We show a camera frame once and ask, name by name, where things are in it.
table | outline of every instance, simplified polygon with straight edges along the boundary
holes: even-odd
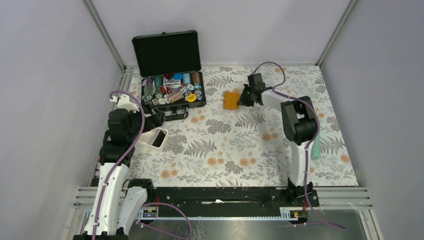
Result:
[[[358,182],[318,66],[283,68],[287,80],[278,90],[309,96],[321,123],[321,158],[311,160],[314,186],[357,186]],[[136,147],[128,178],[152,179],[156,187],[286,186],[291,169],[289,141],[281,113],[267,106],[223,109],[224,92],[241,92],[254,67],[203,67],[207,104],[190,108],[188,118],[165,122],[162,152]],[[267,86],[283,80],[279,68],[261,67]],[[141,97],[138,69],[129,91]]]

gray floor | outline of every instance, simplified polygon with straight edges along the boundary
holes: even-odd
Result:
[[[343,225],[348,231],[332,229],[324,225],[293,227],[287,221],[273,220],[197,220],[191,221],[194,228],[193,240],[366,240],[366,235],[358,213],[355,210],[326,210],[327,221]],[[313,214],[308,222],[318,221]],[[152,226],[186,236],[188,226],[183,220],[156,220]],[[130,240],[173,240],[161,232],[140,225],[131,227]]]

floral tablecloth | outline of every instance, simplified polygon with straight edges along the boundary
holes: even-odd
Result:
[[[225,91],[241,92],[254,67],[203,67],[207,104],[190,108],[188,118],[165,122],[169,138],[162,152],[137,147],[128,178],[149,178],[156,187],[286,186],[291,149],[281,113],[267,106],[223,109]],[[321,123],[321,158],[310,163],[315,186],[357,186],[321,71],[317,66],[290,66],[278,89],[310,96]],[[138,70],[130,92],[141,96]],[[279,68],[261,67],[263,81],[283,80]]]

orange square object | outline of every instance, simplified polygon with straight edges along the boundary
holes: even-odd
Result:
[[[237,110],[239,105],[237,104],[240,98],[238,92],[227,91],[224,95],[224,109]]]

black wire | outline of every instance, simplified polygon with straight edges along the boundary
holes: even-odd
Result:
[[[127,182],[127,181],[129,181],[130,179],[128,178],[128,179],[126,179],[125,181],[123,181],[123,183],[122,183],[122,192],[123,193],[125,193],[125,196],[127,196],[127,192],[128,192],[128,189],[126,190],[126,191],[124,191],[124,186],[125,186],[125,183]]]

